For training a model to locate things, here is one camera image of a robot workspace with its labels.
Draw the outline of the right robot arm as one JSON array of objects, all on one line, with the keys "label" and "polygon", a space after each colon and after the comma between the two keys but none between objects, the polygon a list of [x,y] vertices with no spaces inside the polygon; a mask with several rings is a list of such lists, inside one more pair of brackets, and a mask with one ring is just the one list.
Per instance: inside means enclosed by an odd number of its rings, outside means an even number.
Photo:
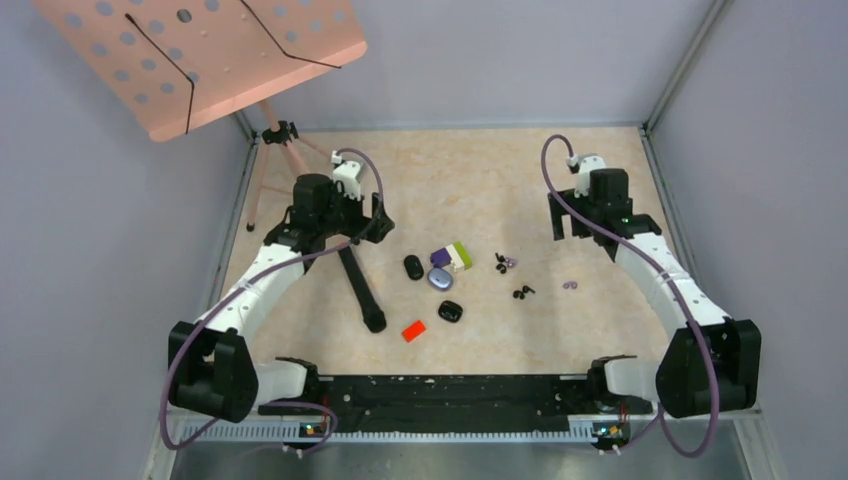
[{"label": "right robot arm", "polygon": [[629,177],[618,168],[581,175],[581,186],[548,195],[553,235],[590,238],[637,285],[660,319],[669,344],[659,361],[633,355],[592,362],[589,404],[612,412],[627,396],[663,406],[674,418],[745,410],[757,399],[762,337],[756,324],[736,320],[702,292],[671,253],[648,214],[636,214]]}]

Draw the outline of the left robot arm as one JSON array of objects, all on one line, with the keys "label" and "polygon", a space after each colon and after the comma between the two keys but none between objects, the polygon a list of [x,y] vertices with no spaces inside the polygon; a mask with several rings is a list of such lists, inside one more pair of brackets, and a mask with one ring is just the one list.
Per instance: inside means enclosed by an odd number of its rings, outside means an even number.
[{"label": "left robot arm", "polygon": [[363,209],[361,183],[335,173],[300,176],[283,220],[265,236],[233,287],[198,320],[179,322],[168,339],[163,406],[232,423],[256,407],[283,400],[297,413],[319,404],[320,386],[294,360],[257,364],[250,343],[284,293],[314,261],[365,240],[377,244],[393,229],[384,215],[384,189]]}]

